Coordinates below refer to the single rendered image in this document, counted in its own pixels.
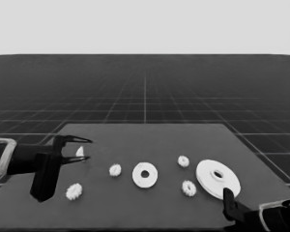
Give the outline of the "large thick white disc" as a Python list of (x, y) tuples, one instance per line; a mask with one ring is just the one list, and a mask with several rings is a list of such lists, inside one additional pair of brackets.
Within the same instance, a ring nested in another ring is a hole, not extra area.
[(223, 199), (223, 189), (230, 189), (235, 196), (241, 192), (237, 175), (222, 162), (203, 159), (196, 165), (196, 179), (200, 186), (217, 199)]

